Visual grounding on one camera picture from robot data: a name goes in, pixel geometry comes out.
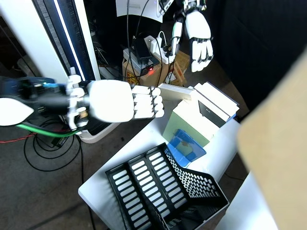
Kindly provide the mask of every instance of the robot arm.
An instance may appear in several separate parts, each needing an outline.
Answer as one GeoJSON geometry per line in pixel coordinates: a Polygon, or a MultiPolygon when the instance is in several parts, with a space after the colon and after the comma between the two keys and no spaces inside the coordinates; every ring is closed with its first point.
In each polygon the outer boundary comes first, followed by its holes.
{"type": "Polygon", "coordinates": [[[14,126],[39,115],[67,115],[72,130],[82,130],[89,114],[116,123],[164,115],[160,89],[130,86],[118,80],[81,81],[69,76],[67,85],[48,78],[0,77],[0,126],[14,126]]]}
{"type": "Polygon", "coordinates": [[[185,25],[191,52],[191,71],[202,71],[213,58],[210,27],[201,11],[206,9],[205,0],[184,0],[183,9],[177,16],[172,34],[172,55],[179,50],[179,40],[185,25]]]}

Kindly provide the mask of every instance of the white power adapter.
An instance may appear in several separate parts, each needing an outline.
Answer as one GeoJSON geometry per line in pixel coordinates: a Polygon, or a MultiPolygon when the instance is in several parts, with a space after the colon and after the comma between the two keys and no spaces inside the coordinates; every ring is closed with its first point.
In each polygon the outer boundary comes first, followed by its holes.
{"type": "Polygon", "coordinates": [[[158,58],[159,60],[162,57],[163,63],[165,63],[167,65],[172,63],[175,60],[175,55],[172,55],[172,56],[169,56],[169,57],[166,56],[167,52],[165,52],[163,50],[163,48],[161,47],[162,46],[162,38],[160,37],[160,33],[157,37],[157,40],[155,40],[154,38],[151,40],[150,52],[152,54],[154,54],[156,56],[156,58],[158,58]]]}

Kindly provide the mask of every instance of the black plastic tray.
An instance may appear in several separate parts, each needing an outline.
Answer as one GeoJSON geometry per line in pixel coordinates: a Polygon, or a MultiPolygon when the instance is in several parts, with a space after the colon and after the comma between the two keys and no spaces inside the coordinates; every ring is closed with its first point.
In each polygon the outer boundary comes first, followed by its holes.
{"type": "Polygon", "coordinates": [[[128,230],[193,230],[228,205],[211,175],[180,167],[165,143],[106,174],[128,230]]]}

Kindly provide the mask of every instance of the white light strip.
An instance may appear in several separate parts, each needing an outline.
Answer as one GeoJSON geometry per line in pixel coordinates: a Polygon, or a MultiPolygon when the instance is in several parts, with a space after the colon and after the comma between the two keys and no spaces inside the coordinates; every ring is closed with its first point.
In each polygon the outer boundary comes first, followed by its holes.
{"type": "Polygon", "coordinates": [[[68,40],[68,43],[71,47],[71,50],[72,50],[72,54],[76,60],[76,63],[77,63],[77,66],[78,66],[78,69],[80,71],[80,74],[81,74],[81,77],[82,77],[82,80],[85,81],[85,77],[84,77],[84,74],[83,74],[83,71],[81,69],[81,66],[80,66],[80,63],[79,63],[79,60],[78,60],[78,57],[77,57],[77,54],[76,54],[76,51],[72,45],[72,42],[71,42],[71,37],[69,36],[69,33],[68,33],[68,30],[67,30],[67,27],[66,27],[66,24],[65,24],[65,21],[64,21],[64,18],[63,18],[63,15],[62,15],[62,12],[61,12],[61,9],[59,8],[59,3],[58,3],[58,0],[54,0],[54,4],[57,8],[57,11],[58,11],[58,14],[59,14],[59,18],[61,20],[61,23],[62,23],[62,26],[63,26],[63,29],[65,31],[65,35],[67,37],[67,40],[68,40]]]}

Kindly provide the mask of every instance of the red wire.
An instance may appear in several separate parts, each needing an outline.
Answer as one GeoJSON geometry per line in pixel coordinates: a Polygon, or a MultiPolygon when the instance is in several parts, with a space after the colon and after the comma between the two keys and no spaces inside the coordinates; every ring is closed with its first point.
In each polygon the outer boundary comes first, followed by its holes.
{"type": "Polygon", "coordinates": [[[5,144],[5,143],[11,143],[11,142],[16,142],[16,141],[19,141],[19,140],[24,140],[24,139],[27,139],[29,137],[33,137],[36,133],[32,133],[30,135],[27,135],[27,136],[24,136],[22,138],[18,138],[18,139],[13,139],[13,140],[0,140],[0,144],[5,144]]]}

